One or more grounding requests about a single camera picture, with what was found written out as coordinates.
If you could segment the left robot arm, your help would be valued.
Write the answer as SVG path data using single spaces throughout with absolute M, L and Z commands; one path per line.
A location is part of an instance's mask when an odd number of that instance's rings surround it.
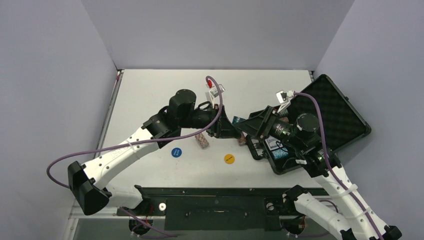
M 167 106 L 151 116 L 124 142 L 124 147 L 108 151 L 83 164 L 75 161 L 68 166 L 68 185 L 86 216 L 96 214 L 106 206 L 131 209 L 143 215 L 149 201 L 135 187 L 117 187 L 110 181 L 142 157 L 153 153 L 181 136 L 182 129 L 203 129 L 217 139 L 238 139 L 241 131 L 228 120 L 224 106 L 195 106 L 197 96 L 181 89 L 170 98 Z

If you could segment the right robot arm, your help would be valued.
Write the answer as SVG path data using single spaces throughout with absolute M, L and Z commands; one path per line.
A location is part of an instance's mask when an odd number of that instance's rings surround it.
M 327 147 L 320 107 L 316 113 L 301 113 L 294 123 L 280 119 L 274 108 L 235 124 L 255 139 L 273 137 L 294 150 L 296 162 L 328 193 L 338 207 L 335 211 L 296 185 L 283 194 L 282 207 L 289 213 L 306 215 L 338 240 L 398 240 L 402 233 L 388 225 L 366 203 L 352 183 L 340 160 Z

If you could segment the light blue chip stack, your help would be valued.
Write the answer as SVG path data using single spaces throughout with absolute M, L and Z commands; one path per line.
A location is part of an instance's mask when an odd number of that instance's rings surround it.
M 285 148 L 273 150 L 271 153 L 275 160 L 281 160 L 289 156 L 289 153 Z

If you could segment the blue small blind button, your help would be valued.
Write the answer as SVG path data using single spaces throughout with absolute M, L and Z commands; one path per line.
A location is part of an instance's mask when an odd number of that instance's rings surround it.
M 179 147 L 173 148 L 172 151 L 171 151 L 171 155 L 174 158 L 179 158 L 182 155 L 182 149 L 179 148 Z

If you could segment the green chip stack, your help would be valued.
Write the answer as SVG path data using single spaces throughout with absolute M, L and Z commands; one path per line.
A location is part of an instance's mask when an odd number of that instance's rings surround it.
M 235 125 L 235 124 L 238 124 L 238 123 L 243 122 L 245 120 L 246 120 L 245 118 L 242 118 L 242 117 L 239 117 L 239 116 L 234 116 L 231 123 L 233 125 Z

